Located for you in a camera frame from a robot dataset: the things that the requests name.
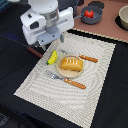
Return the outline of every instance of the black cable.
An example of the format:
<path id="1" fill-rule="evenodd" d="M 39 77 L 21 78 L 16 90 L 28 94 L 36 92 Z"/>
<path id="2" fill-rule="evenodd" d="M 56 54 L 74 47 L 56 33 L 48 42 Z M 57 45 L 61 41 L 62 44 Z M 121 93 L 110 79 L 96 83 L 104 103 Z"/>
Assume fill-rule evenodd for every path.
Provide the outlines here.
<path id="1" fill-rule="evenodd" d="M 15 41 L 15 40 L 10 39 L 10 38 L 7 38 L 7 37 L 4 37 L 4 36 L 2 36 L 2 35 L 0 35 L 0 37 L 1 37 L 1 38 L 4 38 L 4 39 L 7 39 L 7 40 L 10 40 L 10 41 L 13 41 L 14 43 L 17 43 L 17 44 L 19 44 L 19 45 L 21 45 L 21 46 L 23 46 L 23 47 L 31 47 L 30 45 L 21 44 L 21 43 L 19 43 L 18 41 Z"/>

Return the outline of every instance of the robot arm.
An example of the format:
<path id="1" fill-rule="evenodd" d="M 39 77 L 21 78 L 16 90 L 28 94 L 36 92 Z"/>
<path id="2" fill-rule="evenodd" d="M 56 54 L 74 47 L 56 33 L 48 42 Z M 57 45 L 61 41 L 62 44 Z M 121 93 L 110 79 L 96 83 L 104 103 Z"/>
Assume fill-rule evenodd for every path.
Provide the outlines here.
<path id="1" fill-rule="evenodd" d="M 28 4 L 31 8 L 21 16 L 21 21 L 29 45 L 45 47 L 46 44 L 60 38 L 64 31 L 73 28 L 72 7 L 59 12 L 57 0 L 28 0 Z"/>

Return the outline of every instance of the placemat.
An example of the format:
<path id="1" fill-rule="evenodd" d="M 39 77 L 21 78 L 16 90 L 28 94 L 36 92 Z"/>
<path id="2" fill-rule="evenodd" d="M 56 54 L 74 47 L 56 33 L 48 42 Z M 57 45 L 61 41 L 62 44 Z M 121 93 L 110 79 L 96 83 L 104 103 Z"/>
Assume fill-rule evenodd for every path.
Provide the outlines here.
<path id="1" fill-rule="evenodd" d="M 64 43 L 61 43 L 59 39 L 52 42 L 43 58 L 40 59 L 14 95 L 51 111 L 83 128 L 89 128 L 115 44 L 67 32 L 64 33 L 64 37 Z M 45 76 L 45 70 L 50 70 L 59 75 L 56 63 L 52 65 L 46 64 L 53 50 L 57 51 L 58 59 L 64 55 L 59 52 L 59 49 L 98 59 L 98 63 L 83 60 L 83 73 L 73 79 L 86 85 L 86 89 L 79 89 L 61 80 L 50 79 Z"/>

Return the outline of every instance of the butter knife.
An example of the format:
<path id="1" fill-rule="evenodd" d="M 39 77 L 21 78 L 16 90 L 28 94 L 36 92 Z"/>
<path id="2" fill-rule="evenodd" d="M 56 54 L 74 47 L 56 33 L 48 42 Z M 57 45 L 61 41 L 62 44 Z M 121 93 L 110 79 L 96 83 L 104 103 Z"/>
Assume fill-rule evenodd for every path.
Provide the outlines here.
<path id="1" fill-rule="evenodd" d="M 98 59 L 96 59 L 96 58 L 84 56 L 84 55 L 81 55 L 81 54 L 71 53 L 71 52 L 68 52 L 68 51 L 65 51 L 65 50 L 62 50 L 62 49 L 59 49 L 59 51 L 62 52 L 62 53 L 64 53 L 64 54 L 75 55 L 75 56 L 80 57 L 81 59 L 85 59 L 85 60 L 92 61 L 92 62 L 95 62 L 95 63 L 98 62 Z"/>

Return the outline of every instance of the bread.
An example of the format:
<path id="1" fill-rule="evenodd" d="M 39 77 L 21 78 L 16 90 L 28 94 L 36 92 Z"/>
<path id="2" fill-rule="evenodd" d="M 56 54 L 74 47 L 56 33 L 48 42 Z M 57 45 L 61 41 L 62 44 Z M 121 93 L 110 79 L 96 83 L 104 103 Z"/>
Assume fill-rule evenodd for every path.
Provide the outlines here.
<path id="1" fill-rule="evenodd" d="M 83 60 L 64 58 L 64 59 L 62 59 L 61 69 L 82 71 L 83 70 Z"/>

